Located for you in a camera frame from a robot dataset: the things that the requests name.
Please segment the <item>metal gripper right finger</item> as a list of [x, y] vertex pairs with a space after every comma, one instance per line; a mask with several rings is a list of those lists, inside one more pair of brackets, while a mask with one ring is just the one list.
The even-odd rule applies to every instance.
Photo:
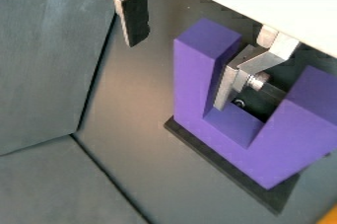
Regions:
[[269, 80], [265, 70], [289, 60], [300, 41], [262, 25], [257, 44], [248, 45], [225, 65], [213, 102], [220, 111], [246, 86], [256, 91], [262, 89]]

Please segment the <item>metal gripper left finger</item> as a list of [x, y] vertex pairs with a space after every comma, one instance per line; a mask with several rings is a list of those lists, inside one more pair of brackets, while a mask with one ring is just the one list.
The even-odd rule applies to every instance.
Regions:
[[113, 0], [113, 3], [121, 19], [125, 43], [133, 47], [151, 32], [148, 0]]

